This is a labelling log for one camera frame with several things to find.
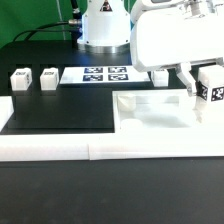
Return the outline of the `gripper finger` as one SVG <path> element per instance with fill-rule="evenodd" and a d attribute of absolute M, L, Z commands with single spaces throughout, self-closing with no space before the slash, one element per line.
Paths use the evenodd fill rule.
<path fill-rule="evenodd" d="M 190 97 L 197 95 L 196 81 L 193 78 L 191 71 L 191 64 L 189 62 L 179 63 L 176 66 L 176 75 L 185 85 L 188 95 Z"/>

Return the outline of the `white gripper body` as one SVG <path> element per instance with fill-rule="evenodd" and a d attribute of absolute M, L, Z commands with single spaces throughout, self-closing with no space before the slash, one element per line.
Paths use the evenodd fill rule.
<path fill-rule="evenodd" d="M 220 58 L 224 56 L 224 16 L 184 19 L 148 11 L 134 25 L 130 47 L 132 65 L 140 72 Z"/>

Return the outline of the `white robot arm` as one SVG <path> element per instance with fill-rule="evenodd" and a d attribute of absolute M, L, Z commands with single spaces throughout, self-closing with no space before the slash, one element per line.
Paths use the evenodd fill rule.
<path fill-rule="evenodd" d="M 188 94 L 197 93 L 195 64 L 224 59 L 224 0 L 88 0 L 78 46 L 94 53 L 127 47 L 139 72 L 175 68 Z"/>

